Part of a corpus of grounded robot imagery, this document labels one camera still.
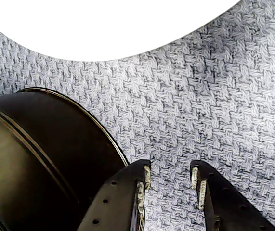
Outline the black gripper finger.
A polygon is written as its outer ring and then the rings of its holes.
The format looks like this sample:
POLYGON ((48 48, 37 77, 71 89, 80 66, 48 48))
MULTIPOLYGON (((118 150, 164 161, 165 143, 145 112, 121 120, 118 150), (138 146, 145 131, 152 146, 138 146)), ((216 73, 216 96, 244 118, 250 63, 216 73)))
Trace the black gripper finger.
POLYGON ((197 193, 197 207, 204 212, 208 231, 275 231, 221 173, 202 160, 192 160, 191 189, 197 193))
POLYGON ((145 190, 151 184, 151 162, 140 159, 124 167, 99 189, 79 231, 142 231, 145 190))

